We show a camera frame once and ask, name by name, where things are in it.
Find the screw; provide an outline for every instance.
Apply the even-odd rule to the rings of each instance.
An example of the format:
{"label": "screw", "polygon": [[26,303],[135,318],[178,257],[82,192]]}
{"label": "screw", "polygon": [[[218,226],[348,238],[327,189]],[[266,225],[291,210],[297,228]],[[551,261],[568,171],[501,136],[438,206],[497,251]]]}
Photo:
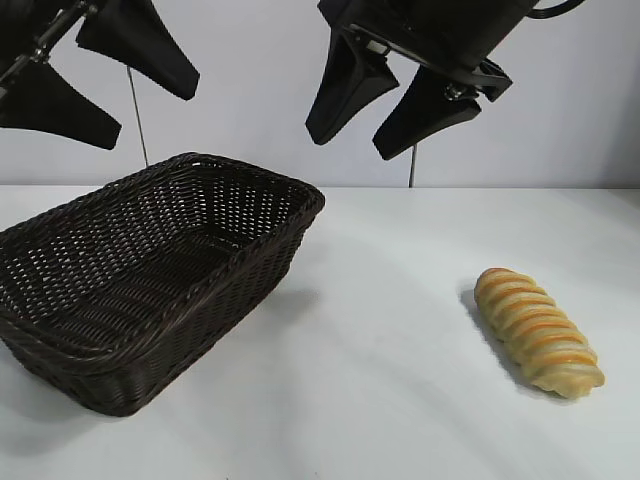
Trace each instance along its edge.
{"label": "screw", "polygon": [[450,83],[449,85],[447,85],[447,88],[444,91],[444,96],[447,100],[455,102],[456,100],[460,100],[460,97],[462,97],[462,95],[464,95],[466,91],[467,87],[461,87],[459,85]]}

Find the black cable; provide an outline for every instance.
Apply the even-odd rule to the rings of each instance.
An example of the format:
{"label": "black cable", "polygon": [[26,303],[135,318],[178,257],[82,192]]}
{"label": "black cable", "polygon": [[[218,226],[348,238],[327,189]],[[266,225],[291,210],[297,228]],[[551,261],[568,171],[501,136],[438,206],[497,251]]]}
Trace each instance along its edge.
{"label": "black cable", "polygon": [[536,20],[546,20],[547,18],[558,17],[570,12],[574,8],[579,7],[586,1],[587,0],[567,0],[560,5],[556,5],[555,7],[535,8],[531,10],[531,12],[529,12],[527,17],[534,18]]}

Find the white wall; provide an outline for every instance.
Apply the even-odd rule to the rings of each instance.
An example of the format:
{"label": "white wall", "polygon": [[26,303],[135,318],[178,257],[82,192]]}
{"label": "white wall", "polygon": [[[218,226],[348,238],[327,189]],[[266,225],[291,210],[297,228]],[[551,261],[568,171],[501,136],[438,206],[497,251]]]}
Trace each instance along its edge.
{"label": "white wall", "polygon": [[525,20],[493,59],[515,85],[420,145],[418,185],[640,186],[638,0]]}
{"label": "white wall", "polygon": [[[318,185],[408,185],[409,153],[384,162],[372,144],[404,89],[361,112],[324,147],[314,145],[306,131],[330,34],[317,0],[154,3],[202,80],[196,99],[183,103],[136,78],[153,161],[196,150]],[[408,87],[415,65],[398,57],[391,64]]]}
{"label": "white wall", "polygon": [[144,167],[129,80],[121,64],[75,46],[75,32],[51,63],[76,90],[123,124],[115,150],[66,138],[0,128],[0,183],[98,185]]}

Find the twisted bread loaf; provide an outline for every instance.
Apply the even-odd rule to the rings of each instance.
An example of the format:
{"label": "twisted bread loaf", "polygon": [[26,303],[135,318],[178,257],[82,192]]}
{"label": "twisted bread loaf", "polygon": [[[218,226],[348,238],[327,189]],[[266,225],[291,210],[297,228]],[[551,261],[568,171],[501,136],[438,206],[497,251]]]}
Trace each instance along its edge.
{"label": "twisted bread loaf", "polygon": [[571,399],[604,385],[587,339],[532,278],[492,268],[474,293],[480,312],[533,385]]}

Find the metal rod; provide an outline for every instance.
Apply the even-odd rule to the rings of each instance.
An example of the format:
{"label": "metal rod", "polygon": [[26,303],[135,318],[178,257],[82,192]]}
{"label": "metal rod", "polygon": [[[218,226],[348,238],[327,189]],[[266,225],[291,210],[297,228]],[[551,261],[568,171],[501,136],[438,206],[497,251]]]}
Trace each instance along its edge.
{"label": "metal rod", "polygon": [[414,145],[411,150],[411,173],[409,174],[409,188],[415,187],[416,163],[418,162],[418,145]]}
{"label": "metal rod", "polygon": [[138,133],[140,134],[140,143],[142,144],[142,155],[144,156],[144,164],[149,166],[149,155],[147,154],[147,143],[144,140],[144,130],[142,129],[142,119],[140,118],[140,108],[138,107],[138,95],[136,86],[133,83],[133,73],[131,67],[127,67],[127,76],[129,77],[129,85],[131,85],[131,96],[133,97],[133,106],[136,110],[136,120],[138,121]]}

